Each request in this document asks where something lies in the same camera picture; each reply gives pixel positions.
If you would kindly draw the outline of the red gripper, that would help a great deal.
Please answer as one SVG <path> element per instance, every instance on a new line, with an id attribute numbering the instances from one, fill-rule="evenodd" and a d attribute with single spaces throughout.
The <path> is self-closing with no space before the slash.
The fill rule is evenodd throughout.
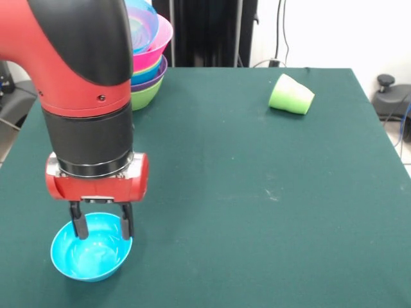
<path id="1" fill-rule="evenodd" d="M 89 236 L 85 215 L 80 210 L 82 200 L 108 200 L 120 203 L 121 231 L 124 240 L 134 236 L 132 204 L 141 201 L 147 190 L 149 160 L 145 153 L 134 153 L 131 163 L 119 173 L 105 178 L 75 178 L 60 170 L 55 153 L 46 162 L 46 187 L 57 200 L 67 200 L 75 236 Z"/>

